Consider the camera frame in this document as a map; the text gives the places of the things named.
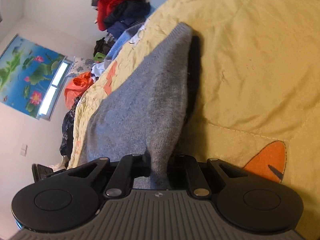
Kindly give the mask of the white crumpled garment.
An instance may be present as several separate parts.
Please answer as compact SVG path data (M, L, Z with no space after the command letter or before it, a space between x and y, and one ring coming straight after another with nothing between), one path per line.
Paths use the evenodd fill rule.
M105 62L94 63L91 69L91 74L95 77L100 77L107 67L108 65Z

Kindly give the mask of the light blue folded towel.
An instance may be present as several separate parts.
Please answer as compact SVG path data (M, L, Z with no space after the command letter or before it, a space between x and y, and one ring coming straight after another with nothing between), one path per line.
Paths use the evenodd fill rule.
M104 58L104 67L105 69L108 65L116 58L118 53L120 52L122 46L130 40L136 33L139 31L143 23L134 25L129 29L125 30L120 37L116 40L115 44L112 46L106 57Z

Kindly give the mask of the navy garment in pile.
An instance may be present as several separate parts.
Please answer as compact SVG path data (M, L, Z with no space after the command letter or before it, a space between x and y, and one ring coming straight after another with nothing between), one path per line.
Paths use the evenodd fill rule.
M144 23L150 13L150 3L143 0L127 0L103 18L102 24L114 38L118 39L127 29Z

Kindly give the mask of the orange plastic bag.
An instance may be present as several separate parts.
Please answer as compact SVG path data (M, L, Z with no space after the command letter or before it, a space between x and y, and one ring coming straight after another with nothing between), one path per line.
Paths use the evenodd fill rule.
M84 72L72 78L64 90L66 107L70 110L74 105L75 98L82 96L93 83L91 72Z

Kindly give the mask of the grey navy knit sweater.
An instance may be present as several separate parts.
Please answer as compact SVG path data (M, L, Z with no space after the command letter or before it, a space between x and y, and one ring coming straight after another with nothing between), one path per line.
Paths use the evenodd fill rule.
M193 31L179 23L90 117L80 164L149 154L151 174L140 189L169 188L167 165L187 110L188 54Z

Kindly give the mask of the blue floral pillow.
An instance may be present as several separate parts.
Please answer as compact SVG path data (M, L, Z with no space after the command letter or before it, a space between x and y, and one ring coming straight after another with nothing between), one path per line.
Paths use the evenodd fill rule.
M95 61L93 59L85 59L81 57L74 57L73 63L67 77L76 77L82 73L90 72Z

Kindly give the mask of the yellow carrot print quilt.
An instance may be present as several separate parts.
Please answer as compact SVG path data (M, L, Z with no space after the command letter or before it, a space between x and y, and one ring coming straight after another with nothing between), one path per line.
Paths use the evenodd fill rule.
M319 0L167 0L83 94L69 168L85 162L85 131L101 101L180 22L200 38L201 68L178 152L293 188L304 203L297 231L319 239Z

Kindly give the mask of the dark patterned clothes heap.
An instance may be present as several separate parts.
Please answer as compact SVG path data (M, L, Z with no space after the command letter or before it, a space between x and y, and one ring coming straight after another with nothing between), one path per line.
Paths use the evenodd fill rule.
M75 98L73 106L66 113L62 122L62 142L60 146L60 154L62 156L67 156L68 159L71 158L71 153L73 150L73 129L74 129L75 110L80 99L81 99L80 96Z

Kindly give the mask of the white wall switch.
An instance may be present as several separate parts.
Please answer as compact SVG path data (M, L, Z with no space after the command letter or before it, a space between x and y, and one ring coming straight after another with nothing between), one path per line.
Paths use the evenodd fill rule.
M27 150L28 150L28 145L22 144L20 149L20 155L25 157L27 155Z

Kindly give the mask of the lotus flower window blind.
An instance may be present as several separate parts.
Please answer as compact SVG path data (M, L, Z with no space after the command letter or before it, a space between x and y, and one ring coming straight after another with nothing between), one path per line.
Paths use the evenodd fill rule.
M1 103L33 118L65 55L15 35L1 54Z

